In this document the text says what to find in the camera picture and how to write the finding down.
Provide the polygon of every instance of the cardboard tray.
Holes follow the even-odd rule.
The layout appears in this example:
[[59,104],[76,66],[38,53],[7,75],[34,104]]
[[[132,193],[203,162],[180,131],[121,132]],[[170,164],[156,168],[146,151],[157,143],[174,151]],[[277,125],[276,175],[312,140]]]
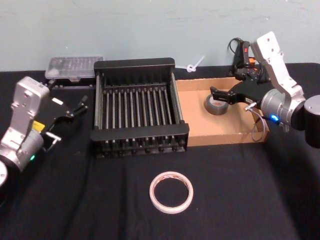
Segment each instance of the cardboard tray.
[[[210,87],[228,91],[239,83],[234,77],[202,78],[192,80],[178,80],[178,96],[183,119],[189,124],[190,132],[188,146],[206,146],[219,144],[253,143],[252,130],[258,118],[255,114],[244,111],[246,103],[229,105],[223,115],[212,115],[205,109],[205,100],[210,94]],[[260,142],[264,142],[269,128]],[[253,134],[259,139],[263,134],[263,125],[259,121],[257,132]]]

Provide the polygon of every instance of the tape roll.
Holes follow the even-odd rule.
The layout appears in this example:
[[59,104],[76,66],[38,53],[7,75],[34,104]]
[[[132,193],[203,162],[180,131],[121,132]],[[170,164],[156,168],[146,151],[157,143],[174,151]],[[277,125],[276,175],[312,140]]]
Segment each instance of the tape roll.
[[227,112],[229,104],[225,101],[214,100],[214,97],[210,94],[205,102],[205,109],[212,115],[222,115]]
[[[168,179],[168,178],[180,180],[181,182],[184,183],[184,185],[188,189],[188,192],[189,192],[188,197],[186,198],[185,202],[182,203],[179,206],[175,206],[175,207],[165,206],[165,205],[161,204],[156,199],[155,188],[156,188],[157,184],[159,182],[161,182],[162,180],[165,180],[165,179]],[[191,182],[189,181],[188,178],[186,178],[186,176],[182,175],[179,172],[166,171],[166,172],[160,173],[158,176],[156,176],[153,179],[153,181],[150,184],[149,195],[150,195],[150,199],[151,199],[152,204],[159,211],[161,211],[161,212],[163,212],[165,214],[178,214],[178,213],[181,213],[184,210],[186,210],[189,207],[189,205],[191,204],[192,198],[194,197],[194,189],[192,187]]]

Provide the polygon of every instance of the black dish rack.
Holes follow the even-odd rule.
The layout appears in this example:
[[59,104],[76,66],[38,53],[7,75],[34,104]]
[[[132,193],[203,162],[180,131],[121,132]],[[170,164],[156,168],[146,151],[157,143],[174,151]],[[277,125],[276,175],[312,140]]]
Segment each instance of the black dish rack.
[[189,125],[172,58],[97,61],[94,128],[98,157],[182,152]]

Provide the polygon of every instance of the light blue wall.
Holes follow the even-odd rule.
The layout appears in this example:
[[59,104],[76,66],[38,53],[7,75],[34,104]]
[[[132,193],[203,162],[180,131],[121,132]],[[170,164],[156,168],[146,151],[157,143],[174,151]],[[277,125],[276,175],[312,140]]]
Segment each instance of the light blue wall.
[[233,37],[274,31],[284,60],[320,63],[320,0],[0,0],[0,71],[53,56],[229,65]]

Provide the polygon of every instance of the black tablecloth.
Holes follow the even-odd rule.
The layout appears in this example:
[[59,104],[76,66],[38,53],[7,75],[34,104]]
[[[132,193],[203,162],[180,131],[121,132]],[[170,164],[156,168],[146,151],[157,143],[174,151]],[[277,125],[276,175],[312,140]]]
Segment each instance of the black tablecloth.
[[[287,65],[305,96],[320,93],[320,64]],[[226,77],[228,67],[177,70],[177,79]],[[38,81],[43,71],[0,72],[0,135],[11,119],[15,83]],[[94,159],[89,140],[94,89],[58,88],[52,94],[74,106],[88,95],[82,120],[62,125],[62,142],[37,154],[0,208],[3,240],[296,240],[320,239],[320,159],[304,133],[270,125],[266,143],[189,147],[187,152]],[[158,211],[149,198],[153,178],[177,171],[194,189],[179,214]],[[184,200],[182,184],[160,183],[165,204]]]

